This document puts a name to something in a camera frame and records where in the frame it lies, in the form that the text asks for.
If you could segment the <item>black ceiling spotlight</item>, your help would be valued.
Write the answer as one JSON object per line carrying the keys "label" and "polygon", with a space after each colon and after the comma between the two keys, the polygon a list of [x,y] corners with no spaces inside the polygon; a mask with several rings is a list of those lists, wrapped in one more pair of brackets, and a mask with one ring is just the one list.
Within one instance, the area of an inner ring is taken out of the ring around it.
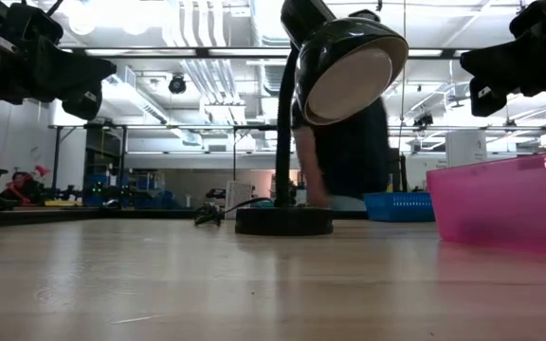
{"label": "black ceiling spotlight", "polygon": [[183,94],[187,89],[184,75],[182,73],[173,74],[172,79],[169,82],[168,89],[172,94]]}

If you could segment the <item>person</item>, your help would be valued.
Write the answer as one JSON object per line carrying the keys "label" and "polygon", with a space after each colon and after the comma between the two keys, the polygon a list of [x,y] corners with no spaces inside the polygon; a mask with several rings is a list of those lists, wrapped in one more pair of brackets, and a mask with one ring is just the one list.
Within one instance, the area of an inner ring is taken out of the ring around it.
{"label": "person", "polygon": [[317,126],[292,104],[294,131],[312,129],[318,166],[334,211],[364,211],[364,196],[384,192],[389,181],[389,130],[386,106],[378,99],[340,122]]}

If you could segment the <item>small blue plastic basket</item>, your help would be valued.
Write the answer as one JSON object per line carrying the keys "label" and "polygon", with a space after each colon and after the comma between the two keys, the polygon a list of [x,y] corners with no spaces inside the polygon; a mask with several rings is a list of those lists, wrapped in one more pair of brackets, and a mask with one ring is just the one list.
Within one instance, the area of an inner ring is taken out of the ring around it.
{"label": "small blue plastic basket", "polygon": [[430,194],[427,192],[385,192],[364,196],[368,217],[388,223],[434,222]]}

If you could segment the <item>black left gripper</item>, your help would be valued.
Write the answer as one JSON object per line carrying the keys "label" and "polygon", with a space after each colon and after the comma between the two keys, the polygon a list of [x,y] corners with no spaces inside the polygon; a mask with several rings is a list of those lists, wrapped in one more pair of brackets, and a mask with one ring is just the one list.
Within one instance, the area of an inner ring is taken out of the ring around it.
{"label": "black left gripper", "polygon": [[64,0],[55,0],[47,10],[28,1],[6,5],[0,0],[0,100],[20,104],[33,95],[28,63],[31,45],[39,40],[39,100],[62,99],[68,114],[93,120],[102,103],[101,82],[116,73],[117,67],[56,46],[64,30],[52,15]]}

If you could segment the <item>white printed box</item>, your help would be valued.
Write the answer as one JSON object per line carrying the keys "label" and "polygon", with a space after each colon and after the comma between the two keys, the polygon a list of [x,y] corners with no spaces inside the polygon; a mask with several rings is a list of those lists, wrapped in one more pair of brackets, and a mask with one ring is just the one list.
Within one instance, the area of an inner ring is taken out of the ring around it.
{"label": "white printed box", "polygon": [[238,181],[227,181],[226,201],[225,201],[225,219],[235,220],[236,210],[234,207],[252,199],[253,186],[249,183]]}

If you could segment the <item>pink plastic bin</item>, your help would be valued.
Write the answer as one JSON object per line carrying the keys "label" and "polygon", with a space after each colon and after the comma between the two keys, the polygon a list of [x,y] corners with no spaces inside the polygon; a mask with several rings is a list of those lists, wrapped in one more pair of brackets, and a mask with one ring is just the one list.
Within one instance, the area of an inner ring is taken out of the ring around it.
{"label": "pink plastic bin", "polygon": [[427,173],[445,242],[546,255],[546,153]]}

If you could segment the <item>white background cabinet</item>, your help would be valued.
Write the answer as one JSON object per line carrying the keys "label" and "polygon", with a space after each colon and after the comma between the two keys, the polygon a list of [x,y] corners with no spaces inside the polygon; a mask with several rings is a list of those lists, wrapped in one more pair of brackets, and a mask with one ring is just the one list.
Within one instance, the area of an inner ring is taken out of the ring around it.
{"label": "white background cabinet", "polygon": [[452,131],[446,134],[446,165],[466,166],[485,162],[487,158],[485,131]]}

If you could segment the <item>person's hand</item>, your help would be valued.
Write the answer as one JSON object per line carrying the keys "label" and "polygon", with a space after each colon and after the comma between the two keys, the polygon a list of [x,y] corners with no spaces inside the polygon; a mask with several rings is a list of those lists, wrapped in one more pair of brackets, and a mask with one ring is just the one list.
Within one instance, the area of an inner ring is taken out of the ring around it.
{"label": "person's hand", "polygon": [[306,195],[308,206],[328,208],[331,205],[331,200],[326,187],[322,183],[308,183]]}

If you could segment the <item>red background object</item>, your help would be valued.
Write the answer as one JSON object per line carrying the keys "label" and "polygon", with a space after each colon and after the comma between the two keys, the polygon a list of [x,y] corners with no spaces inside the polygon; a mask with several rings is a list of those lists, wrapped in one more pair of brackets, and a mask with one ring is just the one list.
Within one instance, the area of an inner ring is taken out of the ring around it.
{"label": "red background object", "polygon": [[49,169],[36,166],[33,171],[16,171],[6,188],[0,193],[0,198],[16,202],[20,206],[38,206],[46,200],[47,190],[43,183]]}

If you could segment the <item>black gooseneck desk lamp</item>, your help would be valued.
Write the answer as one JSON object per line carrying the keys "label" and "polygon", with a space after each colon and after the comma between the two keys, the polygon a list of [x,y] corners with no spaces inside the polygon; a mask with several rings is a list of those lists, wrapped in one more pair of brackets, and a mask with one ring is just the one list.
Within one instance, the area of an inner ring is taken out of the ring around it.
{"label": "black gooseneck desk lamp", "polygon": [[260,236],[333,232],[329,208],[289,199],[292,108],[312,125],[330,125],[365,109],[387,90],[409,56],[407,41],[364,9],[337,18],[323,0],[284,0],[281,22],[291,50],[278,101],[276,197],[272,207],[235,208],[235,231]]}

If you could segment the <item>black overhead frame bar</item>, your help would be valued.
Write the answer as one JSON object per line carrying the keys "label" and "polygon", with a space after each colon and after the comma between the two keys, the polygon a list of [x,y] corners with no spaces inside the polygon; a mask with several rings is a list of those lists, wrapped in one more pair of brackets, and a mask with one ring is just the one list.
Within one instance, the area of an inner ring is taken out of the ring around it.
{"label": "black overhead frame bar", "polygon": [[104,59],[285,59],[289,47],[78,47],[63,46],[65,52]]}

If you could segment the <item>person's forearm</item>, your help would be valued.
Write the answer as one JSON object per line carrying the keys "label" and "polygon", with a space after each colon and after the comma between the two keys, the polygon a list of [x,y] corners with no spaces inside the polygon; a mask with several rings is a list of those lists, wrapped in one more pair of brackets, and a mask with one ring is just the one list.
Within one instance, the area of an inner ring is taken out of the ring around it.
{"label": "person's forearm", "polygon": [[316,140],[309,127],[300,127],[294,131],[296,151],[307,187],[313,191],[324,190],[321,170],[317,157]]}

